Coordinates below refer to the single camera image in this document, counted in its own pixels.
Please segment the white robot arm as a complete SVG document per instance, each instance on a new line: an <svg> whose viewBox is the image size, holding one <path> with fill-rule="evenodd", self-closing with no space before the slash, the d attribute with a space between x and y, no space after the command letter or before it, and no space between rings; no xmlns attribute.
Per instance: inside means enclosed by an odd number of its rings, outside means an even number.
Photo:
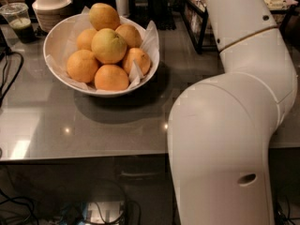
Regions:
<svg viewBox="0 0 300 225"><path fill-rule="evenodd" d="M263 0L204 0L224 66L174 102L168 150L181 225L275 225L273 133L297 75Z"/></svg>

